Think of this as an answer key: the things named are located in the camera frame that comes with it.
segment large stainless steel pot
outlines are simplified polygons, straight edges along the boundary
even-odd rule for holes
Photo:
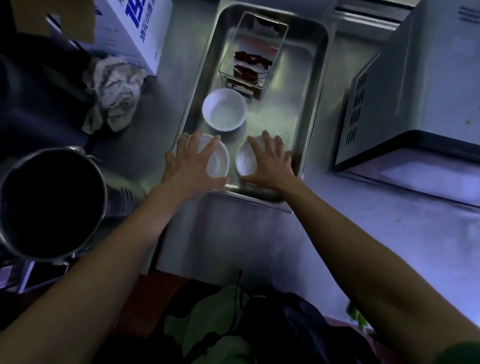
[[[0,182],[0,241],[13,254],[61,262],[96,243],[145,197],[78,147],[41,149]]]

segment person's right hand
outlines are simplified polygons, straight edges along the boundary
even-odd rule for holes
[[[292,154],[285,151],[283,140],[278,135],[272,139],[267,130],[262,137],[265,142],[265,151],[252,136],[247,140],[257,159],[257,171],[249,176],[240,177],[241,183],[251,183],[257,186],[280,190],[282,183],[293,176]]]

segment white bowl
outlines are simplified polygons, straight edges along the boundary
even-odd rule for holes
[[[205,121],[215,130],[231,132],[247,118],[247,102],[231,88],[219,88],[209,94],[202,105]]]
[[[265,141],[263,137],[256,136],[255,140],[265,151]],[[235,156],[235,169],[240,176],[248,176],[257,172],[257,159],[248,140],[245,140],[237,151]]]
[[[200,153],[212,139],[213,135],[202,134],[198,143],[198,153]],[[173,147],[172,152],[174,156],[177,156],[177,144]],[[226,177],[229,169],[230,156],[228,155],[227,147],[220,141],[220,144],[218,144],[218,147],[208,161],[207,174],[213,178]]]

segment white towel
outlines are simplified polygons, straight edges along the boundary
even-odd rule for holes
[[[83,73],[87,91],[94,95],[95,105],[85,117],[82,130],[93,134],[104,122],[114,132],[127,127],[137,108],[146,71],[119,57],[92,59]]]

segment metal counter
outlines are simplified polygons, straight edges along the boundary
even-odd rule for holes
[[[158,76],[146,81],[132,125],[94,148],[107,168],[147,190],[160,182],[215,13],[216,4],[206,0],[174,1]],[[353,34],[339,24],[304,180],[480,325],[479,211],[328,171],[345,90],[388,31],[371,34],[370,41]],[[156,267],[219,285],[235,283],[242,269],[245,288],[292,291],[324,315],[349,320],[348,298],[293,214],[209,194],[171,221]]]

